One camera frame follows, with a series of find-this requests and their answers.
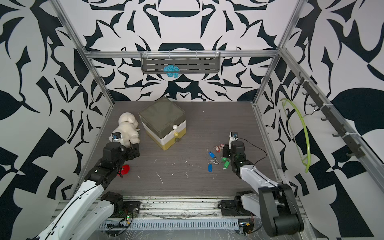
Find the grey-yellow mini drawer cabinet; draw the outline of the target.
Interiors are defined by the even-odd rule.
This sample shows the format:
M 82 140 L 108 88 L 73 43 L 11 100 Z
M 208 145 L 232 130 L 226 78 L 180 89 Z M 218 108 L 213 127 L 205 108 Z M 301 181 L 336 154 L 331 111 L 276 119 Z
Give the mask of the grey-yellow mini drawer cabinet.
M 161 98 L 143 110 L 139 111 L 146 133 L 164 151 L 169 149 L 175 142 L 175 138 L 181 138 L 187 132 L 186 112 L 168 98 Z

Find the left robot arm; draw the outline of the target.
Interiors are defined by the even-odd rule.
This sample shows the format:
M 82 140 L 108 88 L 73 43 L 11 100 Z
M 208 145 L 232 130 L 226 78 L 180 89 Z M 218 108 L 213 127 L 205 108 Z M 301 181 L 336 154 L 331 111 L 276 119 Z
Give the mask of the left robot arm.
M 110 142 L 98 163 L 87 173 L 74 197 L 36 240 L 86 240 L 110 216 L 123 211 L 123 196 L 105 190 L 123 176 L 125 162 L 140 156 L 139 144 L 129 148 Z

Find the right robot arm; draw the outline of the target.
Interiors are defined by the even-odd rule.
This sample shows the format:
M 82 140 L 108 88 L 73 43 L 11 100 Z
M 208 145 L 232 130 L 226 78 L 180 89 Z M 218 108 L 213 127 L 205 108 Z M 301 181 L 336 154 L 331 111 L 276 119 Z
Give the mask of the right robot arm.
M 223 147 L 223 157 L 230 160 L 234 174 L 252 187 L 251 191 L 236 195 L 238 211 L 260 218 L 261 227 L 270 237 L 304 230 L 304 220 L 290 185 L 271 180 L 247 160 L 243 141 L 230 140 Z

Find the red strawberry toy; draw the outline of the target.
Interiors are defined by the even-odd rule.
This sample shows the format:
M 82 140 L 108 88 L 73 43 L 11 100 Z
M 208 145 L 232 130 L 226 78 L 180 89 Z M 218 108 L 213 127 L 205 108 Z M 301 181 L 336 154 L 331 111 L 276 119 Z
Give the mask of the red strawberry toy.
M 124 176 L 128 174 L 130 171 L 130 166 L 129 165 L 123 165 L 122 168 L 120 169 L 120 175 Z

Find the white plush toy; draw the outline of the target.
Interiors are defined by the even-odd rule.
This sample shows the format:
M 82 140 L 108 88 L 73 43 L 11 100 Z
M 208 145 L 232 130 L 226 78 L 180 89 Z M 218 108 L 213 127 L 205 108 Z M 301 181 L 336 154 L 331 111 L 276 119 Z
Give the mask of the white plush toy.
M 122 144 L 126 148 L 130 147 L 131 144 L 139 144 L 139 123 L 132 113 L 123 113 L 118 120 L 119 126 L 113 131 L 120 132 L 122 140 L 118 143 Z

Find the teal yarn ball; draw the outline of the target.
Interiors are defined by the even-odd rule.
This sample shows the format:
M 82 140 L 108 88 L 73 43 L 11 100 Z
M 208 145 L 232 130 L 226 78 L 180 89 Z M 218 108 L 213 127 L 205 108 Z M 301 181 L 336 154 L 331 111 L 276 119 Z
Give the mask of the teal yarn ball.
M 169 78 L 178 78 L 180 76 L 180 69 L 175 65 L 166 65 L 164 72 Z

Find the grey wall shelf rack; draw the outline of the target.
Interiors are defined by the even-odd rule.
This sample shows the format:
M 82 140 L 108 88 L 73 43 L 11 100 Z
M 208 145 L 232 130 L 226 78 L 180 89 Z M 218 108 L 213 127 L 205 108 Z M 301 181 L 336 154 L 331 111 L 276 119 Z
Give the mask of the grey wall shelf rack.
M 211 74 L 218 73 L 221 69 L 221 55 L 217 52 L 143 53 L 140 61 L 145 74 L 165 74 L 166 65 L 177 66 L 180 74 Z

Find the grey hook rail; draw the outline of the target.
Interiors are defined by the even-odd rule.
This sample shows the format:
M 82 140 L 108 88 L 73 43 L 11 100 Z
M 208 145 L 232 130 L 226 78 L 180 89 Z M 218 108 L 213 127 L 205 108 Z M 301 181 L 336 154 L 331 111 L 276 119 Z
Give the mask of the grey hook rail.
M 335 129 L 336 133 L 333 134 L 334 138 L 341 138 L 350 152 L 347 153 L 348 157 L 356 157 L 358 159 L 367 156 L 367 151 L 364 149 L 362 141 L 359 140 L 360 135 L 352 129 L 344 117 L 340 114 L 334 104 L 325 96 L 325 94 L 318 88 L 312 79 L 306 79 L 302 72 L 299 72 L 299 82 L 304 90 L 305 96 L 311 97 L 314 101 L 310 104 L 313 108 L 319 110 L 324 117 L 321 118 L 323 122 L 329 122 Z

